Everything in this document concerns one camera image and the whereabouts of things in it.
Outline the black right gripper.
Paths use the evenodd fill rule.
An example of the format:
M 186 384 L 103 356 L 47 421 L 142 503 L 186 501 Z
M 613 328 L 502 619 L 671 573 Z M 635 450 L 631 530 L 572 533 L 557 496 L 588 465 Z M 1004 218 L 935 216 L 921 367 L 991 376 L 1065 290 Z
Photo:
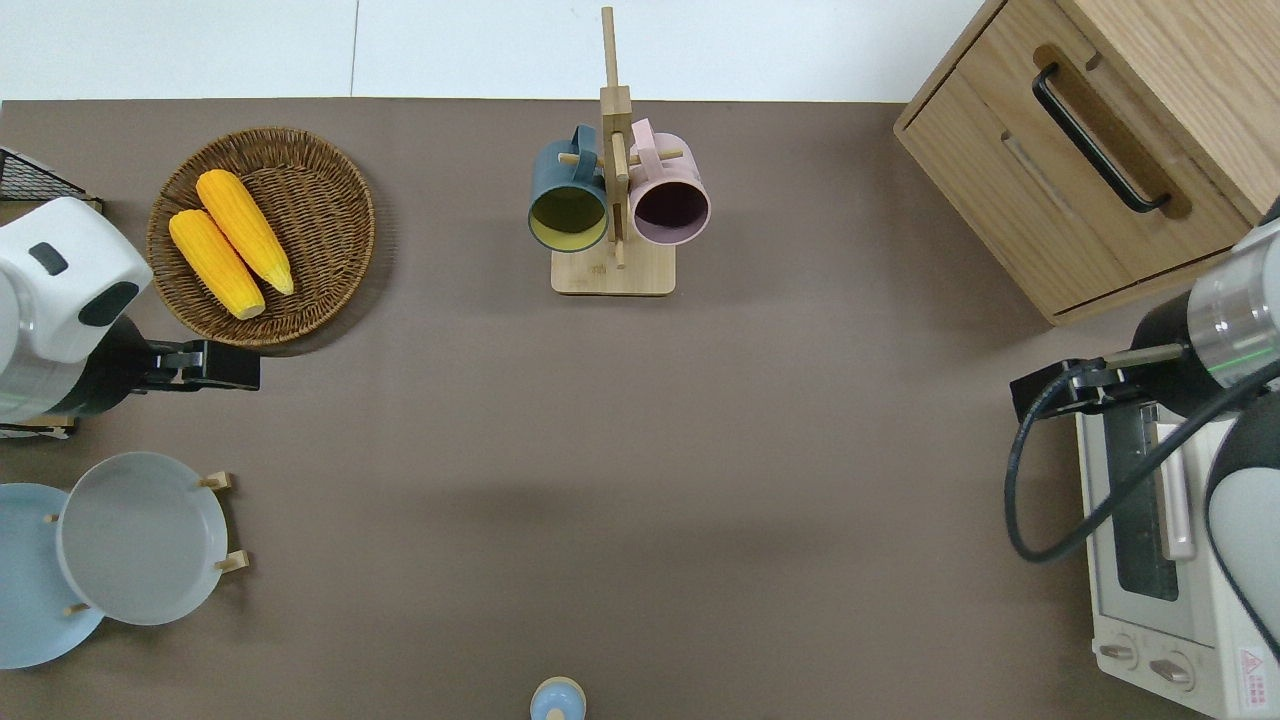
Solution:
M 1060 375 L 1075 366 L 1074 386 L 1048 397 L 1038 418 L 1051 418 L 1071 411 L 1103 414 L 1120 407 L 1142 405 L 1142 388 L 1128 378 L 1128 369 L 1106 366 L 1102 359 L 1080 363 L 1051 363 L 1009 383 L 1012 407 L 1019 421 L 1030 415 L 1032 405 Z

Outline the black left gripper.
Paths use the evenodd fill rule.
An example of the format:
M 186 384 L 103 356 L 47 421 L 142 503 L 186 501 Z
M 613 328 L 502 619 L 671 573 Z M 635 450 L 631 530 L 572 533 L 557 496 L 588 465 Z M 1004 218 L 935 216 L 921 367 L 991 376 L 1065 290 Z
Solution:
M 250 392 L 261 387 L 261 356 L 248 348 L 215 341 L 151 341 L 150 354 L 151 391 L 196 392 L 205 383 Z

